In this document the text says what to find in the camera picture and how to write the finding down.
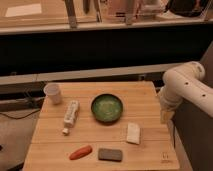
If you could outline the dark robot base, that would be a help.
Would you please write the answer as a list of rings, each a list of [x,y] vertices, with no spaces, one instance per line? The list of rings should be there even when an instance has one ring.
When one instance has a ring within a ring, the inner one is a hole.
[[[213,171],[213,118],[184,100],[173,123],[180,171]]]

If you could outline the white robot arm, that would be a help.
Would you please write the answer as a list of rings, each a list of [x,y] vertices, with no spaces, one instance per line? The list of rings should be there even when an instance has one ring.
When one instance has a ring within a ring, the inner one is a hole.
[[[163,74],[164,86],[158,92],[161,122],[167,124],[186,99],[213,118],[213,88],[202,83],[205,69],[199,62],[187,62]]]

